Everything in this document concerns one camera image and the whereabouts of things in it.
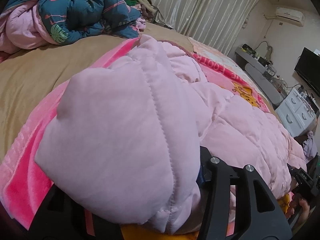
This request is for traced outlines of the person's right hand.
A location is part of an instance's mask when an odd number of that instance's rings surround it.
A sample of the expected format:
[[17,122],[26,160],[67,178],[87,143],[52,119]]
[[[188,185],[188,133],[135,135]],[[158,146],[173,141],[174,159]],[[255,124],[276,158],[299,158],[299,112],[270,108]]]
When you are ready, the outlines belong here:
[[309,215],[310,205],[308,202],[300,194],[294,194],[285,214],[287,219],[290,219],[293,216],[296,221],[295,224],[291,226],[293,234],[306,223]]

